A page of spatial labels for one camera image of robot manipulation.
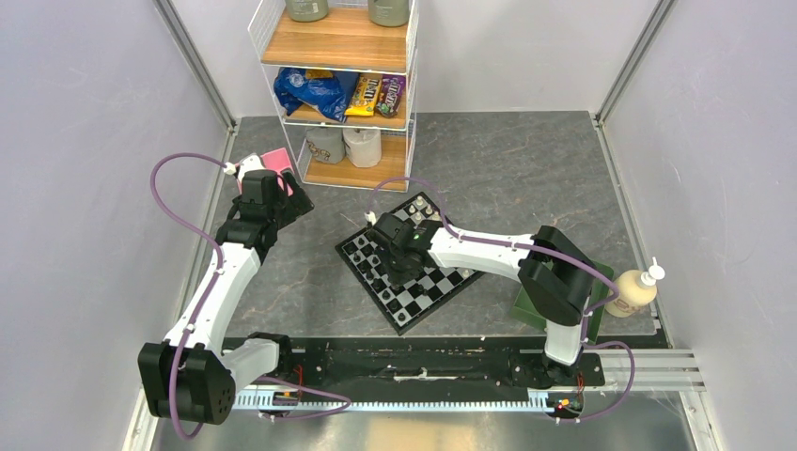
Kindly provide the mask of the black white chess board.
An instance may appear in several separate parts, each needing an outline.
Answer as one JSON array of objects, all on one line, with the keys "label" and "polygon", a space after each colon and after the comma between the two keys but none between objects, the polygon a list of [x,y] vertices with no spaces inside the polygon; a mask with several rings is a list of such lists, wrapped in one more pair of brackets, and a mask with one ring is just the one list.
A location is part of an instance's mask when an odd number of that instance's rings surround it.
[{"label": "black white chess board", "polygon": [[402,335],[483,273],[440,267],[424,252],[437,205],[425,193],[403,202],[335,246],[377,309]]}]

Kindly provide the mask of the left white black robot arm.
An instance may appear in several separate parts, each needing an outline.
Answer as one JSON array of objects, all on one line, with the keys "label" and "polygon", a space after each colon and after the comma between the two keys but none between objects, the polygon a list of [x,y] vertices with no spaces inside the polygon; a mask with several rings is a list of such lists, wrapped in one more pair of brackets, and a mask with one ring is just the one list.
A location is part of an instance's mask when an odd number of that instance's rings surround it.
[{"label": "left white black robot arm", "polygon": [[295,360],[283,334],[250,334],[229,354],[223,353],[223,342],[279,230],[314,205],[290,170],[248,171],[240,190],[216,232],[211,262],[183,316],[162,342],[147,343],[138,354],[148,409],[155,417],[220,425],[237,393],[259,376],[279,384],[293,375]]}]

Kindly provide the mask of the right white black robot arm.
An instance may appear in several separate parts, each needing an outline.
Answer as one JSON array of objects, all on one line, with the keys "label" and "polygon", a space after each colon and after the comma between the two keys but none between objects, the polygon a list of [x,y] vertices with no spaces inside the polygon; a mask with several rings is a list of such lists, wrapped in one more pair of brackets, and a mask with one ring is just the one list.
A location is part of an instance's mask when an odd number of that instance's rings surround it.
[{"label": "right white black robot arm", "polygon": [[565,384],[580,372],[582,321],[592,285],[600,277],[595,264],[563,233],[543,226],[534,234],[499,236],[454,227],[447,219],[418,225],[394,213],[370,211],[367,235],[374,241],[393,285],[425,269],[467,269],[506,277],[522,284],[545,321],[544,376]]}]

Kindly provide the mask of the white wire wooden shelf rack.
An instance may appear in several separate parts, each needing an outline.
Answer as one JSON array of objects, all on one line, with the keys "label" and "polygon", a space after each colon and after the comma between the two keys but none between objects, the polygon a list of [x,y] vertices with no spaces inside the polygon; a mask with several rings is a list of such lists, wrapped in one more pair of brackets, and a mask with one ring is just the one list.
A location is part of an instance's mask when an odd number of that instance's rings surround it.
[{"label": "white wire wooden shelf rack", "polygon": [[[322,186],[406,192],[415,150],[417,28],[419,8],[410,2],[409,21],[384,27],[368,17],[365,1],[331,1],[327,15],[315,22],[291,19],[282,1],[261,1],[247,26],[267,85],[279,70],[338,70],[353,73],[401,75],[407,83],[395,117],[353,117],[334,122],[308,106],[288,114],[276,109],[293,168],[299,180]],[[310,127],[370,129],[381,133],[383,156],[370,168],[349,160],[328,164],[317,161],[305,141]]]}]

